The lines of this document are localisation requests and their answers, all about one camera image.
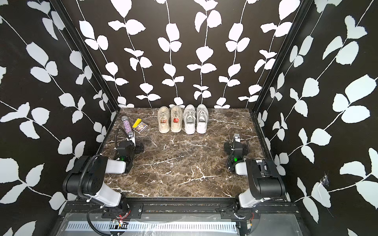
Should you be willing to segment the beige sneaker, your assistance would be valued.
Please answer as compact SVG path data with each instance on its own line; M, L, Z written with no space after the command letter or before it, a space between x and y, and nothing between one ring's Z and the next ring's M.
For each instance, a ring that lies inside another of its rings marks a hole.
M170 130L169 119L169 109L166 106L160 107L157 113L158 130L160 133L167 133Z
M170 112L171 118L171 131L174 133L178 133L182 129L182 121L183 121L183 111L182 108L179 106L174 106L171 108Z

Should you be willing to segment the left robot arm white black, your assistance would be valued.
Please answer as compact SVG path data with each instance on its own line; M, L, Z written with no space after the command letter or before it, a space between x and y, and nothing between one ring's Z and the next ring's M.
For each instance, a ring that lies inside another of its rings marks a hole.
M137 154L144 152L143 143L122 140L116 147L116 159L101 154L82 156L63 182L63 190L85 200L107 207L118 207L122 195L105 182L106 174L128 174Z

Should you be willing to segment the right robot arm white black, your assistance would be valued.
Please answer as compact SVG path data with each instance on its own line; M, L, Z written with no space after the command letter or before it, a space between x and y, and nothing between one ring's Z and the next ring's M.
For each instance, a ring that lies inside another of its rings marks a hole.
M234 139L224 143L228 155L226 168L239 176L246 176L248 189L237 196L241 208L253 208L268 200L282 200L285 186L271 159L254 160L246 158L249 145Z

